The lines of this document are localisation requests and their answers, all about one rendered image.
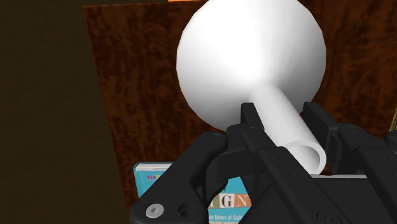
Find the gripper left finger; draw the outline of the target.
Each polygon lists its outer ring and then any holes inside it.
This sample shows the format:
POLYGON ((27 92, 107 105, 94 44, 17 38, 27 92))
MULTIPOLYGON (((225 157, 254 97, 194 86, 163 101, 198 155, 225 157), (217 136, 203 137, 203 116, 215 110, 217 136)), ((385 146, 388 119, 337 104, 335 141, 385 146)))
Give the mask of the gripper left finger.
POLYGON ((284 147, 241 106, 234 134, 201 134, 136 201, 130 224, 209 224, 207 208, 229 178, 253 174, 253 205, 239 224, 352 224, 284 147))

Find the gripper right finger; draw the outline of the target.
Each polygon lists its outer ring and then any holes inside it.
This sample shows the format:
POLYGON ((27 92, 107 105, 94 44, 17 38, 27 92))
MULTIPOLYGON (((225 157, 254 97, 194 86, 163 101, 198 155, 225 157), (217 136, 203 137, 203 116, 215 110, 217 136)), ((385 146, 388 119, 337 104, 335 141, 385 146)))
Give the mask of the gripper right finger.
POLYGON ((306 102, 302 118, 325 149, 332 174, 363 171, 392 219, 397 219, 397 154, 363 128, 338 123, 318 103, 306 102))

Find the blue book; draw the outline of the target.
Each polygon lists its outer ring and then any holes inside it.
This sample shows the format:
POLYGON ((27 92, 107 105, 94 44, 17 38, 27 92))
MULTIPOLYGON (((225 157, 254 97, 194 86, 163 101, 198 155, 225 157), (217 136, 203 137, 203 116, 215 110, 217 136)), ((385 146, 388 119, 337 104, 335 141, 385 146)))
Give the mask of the blue book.
MULTIPOLYGON (((139 162, 134 166, 138 197, 172 165, 172 162, 139 162)), ((251 200, 240 177, 228 180, 226 187, 208 207, 209 224, 238 224, 251 207, 251 200)))

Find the white round vase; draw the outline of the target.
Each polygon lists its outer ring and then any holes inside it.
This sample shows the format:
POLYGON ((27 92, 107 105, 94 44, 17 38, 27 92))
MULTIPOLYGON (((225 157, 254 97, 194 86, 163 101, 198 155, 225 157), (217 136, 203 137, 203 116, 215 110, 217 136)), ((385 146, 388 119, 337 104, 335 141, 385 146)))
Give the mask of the white round vase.
POLYGON ((326 154, 300 114, 326 69, 323 32, 298 0, 208 0, 178 44, 176 71, 189 107, 220 130, 254 104, 267 135, 309 174, 326 154))

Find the brown wooden table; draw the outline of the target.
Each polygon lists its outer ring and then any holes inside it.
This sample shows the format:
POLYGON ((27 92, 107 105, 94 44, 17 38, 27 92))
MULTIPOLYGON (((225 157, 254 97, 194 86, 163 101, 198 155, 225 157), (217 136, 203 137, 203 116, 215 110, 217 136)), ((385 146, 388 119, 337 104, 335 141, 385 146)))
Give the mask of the brown wooden table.
MULTIPOLYGON (((397 0, 300 0, 320 25, 326 72, 314 100, 334 119, 384 137, 397 109, 397 0)), ((133 166, 170 162, 211 127, 175 72, 181 32, 200 1, 105 4, 83 11, 128 206, 133 166)))

